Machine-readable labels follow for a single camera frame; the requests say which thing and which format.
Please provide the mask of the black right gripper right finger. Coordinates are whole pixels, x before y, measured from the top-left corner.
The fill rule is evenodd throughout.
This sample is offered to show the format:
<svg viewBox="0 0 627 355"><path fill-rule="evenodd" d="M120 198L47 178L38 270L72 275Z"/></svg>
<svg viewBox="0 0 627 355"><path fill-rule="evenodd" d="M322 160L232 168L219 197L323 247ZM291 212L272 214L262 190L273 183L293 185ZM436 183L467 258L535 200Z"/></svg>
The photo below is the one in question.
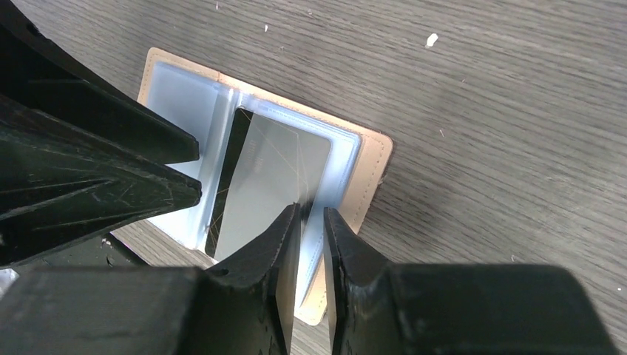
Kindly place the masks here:
<svg viewBox="0 0 627 355"><path fill-rule="evenodd" d="M534 264L394 263L324 210L333 354L616 354L573 274Z"/></svg>

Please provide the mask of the beige leather card holder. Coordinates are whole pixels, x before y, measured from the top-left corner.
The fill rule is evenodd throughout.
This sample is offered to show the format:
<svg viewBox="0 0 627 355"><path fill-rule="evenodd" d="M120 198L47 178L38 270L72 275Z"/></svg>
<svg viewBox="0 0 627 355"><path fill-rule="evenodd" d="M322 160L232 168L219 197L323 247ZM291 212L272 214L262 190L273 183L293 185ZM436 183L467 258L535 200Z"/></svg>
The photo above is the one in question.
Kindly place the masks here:
<svg viewBox="0 0 627 355"><path fill-rule="evenodd" d="M234 111L255 114L327 138L332 143L324 175L302 239L296 282L296 318L321 322L327 307L322 264L325 208L337 209L358 231L390 159L393 142L377 131L275 95L156 47L148 51L138 101L199 143L197 160L174 169L201 182L200 202L162 214L151 223L182 247L206 251L209 222L224 163Z"/></svg>

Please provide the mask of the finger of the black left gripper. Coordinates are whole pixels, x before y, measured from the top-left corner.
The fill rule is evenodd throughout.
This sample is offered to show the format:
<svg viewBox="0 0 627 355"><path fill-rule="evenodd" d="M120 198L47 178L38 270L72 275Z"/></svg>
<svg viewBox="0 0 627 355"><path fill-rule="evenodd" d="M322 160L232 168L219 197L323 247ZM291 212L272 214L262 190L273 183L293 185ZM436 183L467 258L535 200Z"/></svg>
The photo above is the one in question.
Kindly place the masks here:
<svg viewBox="0 0 627 355"><path fill-rule="evenodd" d="M156 163L197 160L197 139L85 67L1 2L1 93Z"/></svg>
<svg viewBox="0 0 627 355"><path fill-rule="evenodd" d="M1 98L1 265L198 204L198 180Z"/></svg>

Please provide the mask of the black credit card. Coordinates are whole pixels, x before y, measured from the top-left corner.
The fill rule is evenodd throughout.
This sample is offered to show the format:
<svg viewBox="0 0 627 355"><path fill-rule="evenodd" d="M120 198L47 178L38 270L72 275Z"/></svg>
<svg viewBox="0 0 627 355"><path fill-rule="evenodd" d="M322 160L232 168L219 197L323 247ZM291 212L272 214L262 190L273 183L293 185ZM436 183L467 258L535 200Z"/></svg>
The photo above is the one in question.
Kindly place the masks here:
<svg viewBox="0 0 627 355"><path fill-rule="evenodd" d="M224 260L288 205L308 219L332 143L243 108L234 111L205 251Z"/></svg>

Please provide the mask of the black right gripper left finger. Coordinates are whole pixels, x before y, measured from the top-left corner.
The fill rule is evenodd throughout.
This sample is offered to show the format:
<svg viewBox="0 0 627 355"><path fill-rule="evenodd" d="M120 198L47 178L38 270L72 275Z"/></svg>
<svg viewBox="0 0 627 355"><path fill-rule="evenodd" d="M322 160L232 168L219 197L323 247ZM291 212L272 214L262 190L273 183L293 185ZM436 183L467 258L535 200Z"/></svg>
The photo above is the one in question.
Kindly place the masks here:
<svg viewBox="0 0 627 355"><path fill-rule="evenodd" d="M288 354L301 211L211 268L40 268L1 299L3 354Z"/></svg>

